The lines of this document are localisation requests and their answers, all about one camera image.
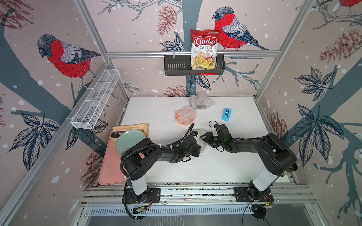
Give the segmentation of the blue tape dispenser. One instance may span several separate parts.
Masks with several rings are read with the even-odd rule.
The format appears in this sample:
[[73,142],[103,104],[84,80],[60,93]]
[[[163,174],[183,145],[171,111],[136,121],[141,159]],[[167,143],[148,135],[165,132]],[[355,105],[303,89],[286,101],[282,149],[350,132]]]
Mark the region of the blue tape dispenser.
[[231,115],[231,109],[225,108],[222,114],[222,120],[223,121],[229,121]]

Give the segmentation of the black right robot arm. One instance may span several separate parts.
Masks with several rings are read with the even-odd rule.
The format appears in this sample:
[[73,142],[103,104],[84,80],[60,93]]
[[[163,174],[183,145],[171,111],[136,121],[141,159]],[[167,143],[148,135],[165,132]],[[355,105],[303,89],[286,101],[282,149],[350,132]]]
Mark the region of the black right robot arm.
[[249,183],[248,194],[259,200],[266,190],[285,172],[297,171],[296,155],[276,135],[269,133],[256,138],[233,138],[225,124],[215,124],[215,133],[207,132],[200,138],[213,148],[222,147],[229,153],[257,153],[264,164]]

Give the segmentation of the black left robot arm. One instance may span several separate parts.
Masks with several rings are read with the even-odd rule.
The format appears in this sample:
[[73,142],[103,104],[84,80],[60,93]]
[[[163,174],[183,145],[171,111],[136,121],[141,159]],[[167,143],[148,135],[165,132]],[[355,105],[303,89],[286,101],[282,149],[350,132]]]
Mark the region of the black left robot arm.
[[201,146],[198,145],[192,123],[183,138],[163,146],[145,138],[121,156],[120,170],[126,177],[125,186],[133,190],[137,198],[144,200],[149,193],[145,180],[146,173],[157,162],[172,164],[188,162],[198,158]]

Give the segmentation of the mint green floral plate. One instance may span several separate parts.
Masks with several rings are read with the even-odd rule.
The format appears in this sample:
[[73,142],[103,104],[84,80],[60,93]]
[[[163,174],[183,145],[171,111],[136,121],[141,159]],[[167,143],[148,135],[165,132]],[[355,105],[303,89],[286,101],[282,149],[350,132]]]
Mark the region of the mint green floral plate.
[[140,130],[129,130],[119,136],[116,142],[116,151],[123,155],[126,151],[145,139],[145,134]]

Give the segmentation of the pink plastic tray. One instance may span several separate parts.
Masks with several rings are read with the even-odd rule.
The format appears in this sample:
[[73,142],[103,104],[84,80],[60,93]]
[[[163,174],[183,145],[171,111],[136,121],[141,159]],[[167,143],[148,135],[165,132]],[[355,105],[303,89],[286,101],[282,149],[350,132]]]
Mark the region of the pink plastic tray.
[[120,184],[126,181],[124,174],[119,168],[122,155],[116,151],[116,142],[118,138],[109,137],[100,171],[100,185]]

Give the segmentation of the Chuba cassava chips bag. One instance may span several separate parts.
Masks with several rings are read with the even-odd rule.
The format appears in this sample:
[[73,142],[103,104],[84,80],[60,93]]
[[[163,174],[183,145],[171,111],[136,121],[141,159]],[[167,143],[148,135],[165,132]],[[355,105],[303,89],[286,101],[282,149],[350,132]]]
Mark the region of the Chuba cassava chips bag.
[[219,43],[219,31],[191,30],[192,70],[215,70]]

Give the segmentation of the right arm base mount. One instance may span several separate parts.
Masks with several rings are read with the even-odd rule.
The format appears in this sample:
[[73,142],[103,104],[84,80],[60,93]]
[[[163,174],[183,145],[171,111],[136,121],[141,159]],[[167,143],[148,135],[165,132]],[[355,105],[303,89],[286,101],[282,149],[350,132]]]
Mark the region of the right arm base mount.
[[236,198],[236,202],[273,202],[274,198],[270,188],[261,192],[257,188],[239,186],[233,188],[232,194]]

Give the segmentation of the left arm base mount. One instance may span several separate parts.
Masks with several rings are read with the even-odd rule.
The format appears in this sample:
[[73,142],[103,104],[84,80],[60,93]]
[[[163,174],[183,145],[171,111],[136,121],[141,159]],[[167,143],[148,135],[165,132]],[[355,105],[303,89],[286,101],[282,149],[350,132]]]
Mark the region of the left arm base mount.
[[148,188],[140,195],[136,195],[132,188],[126,188],[123,191],[122,203],[126,201],[126,204],[155,204],[160,202],[160,197],[160,188]]

